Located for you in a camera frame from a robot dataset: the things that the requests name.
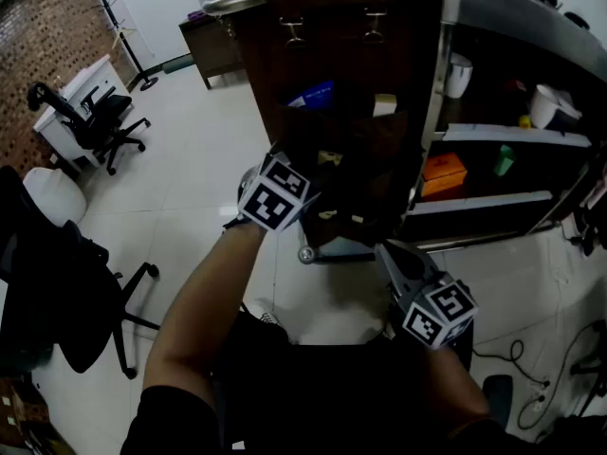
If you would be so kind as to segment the black office chair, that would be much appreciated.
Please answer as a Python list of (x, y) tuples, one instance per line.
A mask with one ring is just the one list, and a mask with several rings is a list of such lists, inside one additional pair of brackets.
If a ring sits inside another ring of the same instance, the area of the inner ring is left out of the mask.
[(76, 373), (85, 373), (115, 343), (122, 372), (128, 366), (122, 324), (157, 329), (126, 305), (156, 265), (144, 263), (127, 284), (110, 270), (108, 251), (67, 221), (58, 227), (37, 207), (18, 173), (0, 168), (0, 281), (7, 286), (0, 315), (0, 377), (31, 372), (59, 347)]
[(120, 116), (132, 104), (130, 97), (116, 95), (115, 86), (110, 87), (97, 101), (93, 95), (99, 89), (94, 87), (81, 101), (88, 116), (83, 118), (76, 109), (60, 94), (52, 90), (43, 82), (34, 82), (28, 89), (27, 101), (31, 111), (38, 111), (46, 103), (60, 116), (60, 122), (75, 138), (76, 143), (93, 155), (113, 176), (117, 170), (114, 161), (119, 148), (126, 144), (135, 144), (140, 152), (146, 150), (141, 139), (131, 137), (130, 134), (140, 125), (149, 128), (151, 122), (141, 118), (126, 128), (121, 128)]

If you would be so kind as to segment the person's right forearm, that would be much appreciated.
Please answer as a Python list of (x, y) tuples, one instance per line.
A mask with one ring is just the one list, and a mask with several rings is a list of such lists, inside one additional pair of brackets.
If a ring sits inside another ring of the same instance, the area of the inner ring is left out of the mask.
[(450, 347), (426, 350), (420, 376), (424, 410), (445, 438), (490, 417), (482, 390)]

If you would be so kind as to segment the green cup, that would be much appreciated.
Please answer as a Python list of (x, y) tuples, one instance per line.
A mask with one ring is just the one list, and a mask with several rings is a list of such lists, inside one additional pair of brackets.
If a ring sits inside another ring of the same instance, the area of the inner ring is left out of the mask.
[(498, 177), (503, 177), (516, 160), (513, 149), (507, 145), (502, 145), (496, 159), (493, 172)]

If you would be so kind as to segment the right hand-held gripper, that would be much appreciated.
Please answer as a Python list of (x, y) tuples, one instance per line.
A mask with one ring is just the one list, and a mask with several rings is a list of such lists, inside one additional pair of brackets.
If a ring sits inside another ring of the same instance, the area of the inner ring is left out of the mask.
[(385, 241), (377, 256), (390, 277), (391, 323), (436, 350), (455, 341), (471, 325), (478, 305), (462, 281), (438, 272), (432, 257), (417, 246)]

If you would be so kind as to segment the white bean bag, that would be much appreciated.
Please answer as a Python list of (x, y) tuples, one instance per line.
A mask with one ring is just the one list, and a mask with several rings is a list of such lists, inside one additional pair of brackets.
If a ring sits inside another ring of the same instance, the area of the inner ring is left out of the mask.
[(80, 187), (62, 170), (36, 167), (23, 184), (44, 216), (55, 226), (67, 221), (78, 224), (83, 219), (87, 202)]

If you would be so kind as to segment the white power strip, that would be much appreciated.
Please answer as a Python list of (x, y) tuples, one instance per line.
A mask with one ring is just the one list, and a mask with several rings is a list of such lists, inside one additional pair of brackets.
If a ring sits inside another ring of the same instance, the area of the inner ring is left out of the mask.
[(547, 394), (550, 391), (552, 382), (549, 379), (541, 380), (540, 382), (530, 381), (529, 387), (532, 390), (531, 410), (540, 412), (543, 409), (544, 403), (547, 400)]

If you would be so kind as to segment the black tripod stand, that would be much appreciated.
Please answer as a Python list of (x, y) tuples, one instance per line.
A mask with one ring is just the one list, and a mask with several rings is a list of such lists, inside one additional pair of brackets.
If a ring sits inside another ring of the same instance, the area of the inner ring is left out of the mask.
[(597, 376), (578, 417), (583, 416), (596, 397), (603, 398), (607, 395), (607, 321), (605, 319), (595, 321), (592, 329), (598, 333), (597, 348), (584, 360), (573, 364), (570, 368), (571, 375), (595, 374)]

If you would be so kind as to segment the white kettle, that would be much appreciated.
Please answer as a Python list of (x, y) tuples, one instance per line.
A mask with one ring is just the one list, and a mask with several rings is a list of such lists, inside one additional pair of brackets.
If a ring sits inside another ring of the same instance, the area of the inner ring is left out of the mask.
[(556, 120), (565, 126), (573, 126), (582, 118), (569, 92), (548, 84), (537, 84), (530, 102), (530, 120), (537, 129), (549, 129)]

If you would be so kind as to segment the white desk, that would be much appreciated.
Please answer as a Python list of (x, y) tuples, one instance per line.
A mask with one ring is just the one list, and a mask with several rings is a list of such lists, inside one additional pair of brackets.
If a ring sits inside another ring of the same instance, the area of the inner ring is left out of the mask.
[[(106, 54), (101, 59), (82, 69), (59, 94), (75, 108), (77, 113), (87, 118), (90, 113), (81, 105), (82, 99), (95, 87), (99, 89), (93, 95), (96, 100), (112, 86), (116, 87), (115, 93), (121, 96), (129, 96), (130, 93), (119, 77), (117, 71), (110, 61), (110, 55)], [(54, 150), (54, 153), (65, 159), (70, 165), (75, 166), (75, 160), (85, 157), (93, 166), (99, 167), (101, 163), (89, 150), (82, 148), (76, 141), (73, 133), (62, 124), (64, 119), (54, 109), (43, 105), (44, 113), (34, 124), (34, 131), (43, 137)]]

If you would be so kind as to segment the cream small box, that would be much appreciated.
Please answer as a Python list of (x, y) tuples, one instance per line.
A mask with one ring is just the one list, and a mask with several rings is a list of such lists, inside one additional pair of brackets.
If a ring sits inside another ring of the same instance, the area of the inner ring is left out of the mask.
[(397, 108), (397, 98), (392, 94), (375, 94), (373, 117), (378, 118), (394, 114)]

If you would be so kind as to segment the orange box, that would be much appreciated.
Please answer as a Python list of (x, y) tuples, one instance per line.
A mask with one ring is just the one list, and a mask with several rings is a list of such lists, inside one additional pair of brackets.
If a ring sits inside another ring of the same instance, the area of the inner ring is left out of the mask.
[(422, 172), (421, 196), (456, 188), (464, 183), (468, 170), (456, 153), (429, 157)]

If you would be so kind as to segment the dark brown organizer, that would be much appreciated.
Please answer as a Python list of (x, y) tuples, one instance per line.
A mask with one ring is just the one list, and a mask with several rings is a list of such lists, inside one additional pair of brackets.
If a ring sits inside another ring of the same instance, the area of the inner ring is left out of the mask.
[[(372, 245), (389, 236), (407, 207), (422, 159), (421, 137), (437, 58), (443, 0), (265, 0), (232, 16), (248, 79), (272, 144), (320, 188), (303, 216), (308, 243), (343, 237)], [(372, 19), (385, 41), (362, 41)], [(287, 49), (281, 16), (303, 18), (306, 45)], [(334, 107), (286, 106), (333, 80)], [(397, 98), (394, 114), (373, 117), (375, 94)], [(318, 165), (318, 152), (342, 155)], [(336, 210), (330, 220), (318, 217)], [(353, 222), (352, 215), (364, 218)]]

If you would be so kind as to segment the white waste bin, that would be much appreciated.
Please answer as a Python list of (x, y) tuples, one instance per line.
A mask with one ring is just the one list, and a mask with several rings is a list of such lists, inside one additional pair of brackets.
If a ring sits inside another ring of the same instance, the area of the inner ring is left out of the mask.
[(447, 72), (445, 95), (450, 99), (460, 99), (471, 79), (472, 62), (458, 53), (452, 53)]

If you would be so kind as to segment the pink cloth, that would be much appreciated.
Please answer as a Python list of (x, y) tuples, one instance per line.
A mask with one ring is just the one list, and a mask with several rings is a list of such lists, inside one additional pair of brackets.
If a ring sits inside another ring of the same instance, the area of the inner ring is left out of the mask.
[(584, 206), (588, 210), (592, 209), (606, 192), (607, 192), (607, 163), (603, 167), (602, 173), (601, 173), (596, 185), (593, 187), (593, 189), (589, 193)]

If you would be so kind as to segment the black equipment on floor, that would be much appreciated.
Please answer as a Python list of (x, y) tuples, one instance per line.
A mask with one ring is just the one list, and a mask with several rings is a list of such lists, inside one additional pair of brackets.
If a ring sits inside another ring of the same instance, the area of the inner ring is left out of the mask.
[(607, 250), (607, 194), (603, 195), (591, 209), (576, 208), (573, 219), (578, 235), (569, 239), (572, 245), (579, 246), (586, 257), (589, 257), (598, 246)]

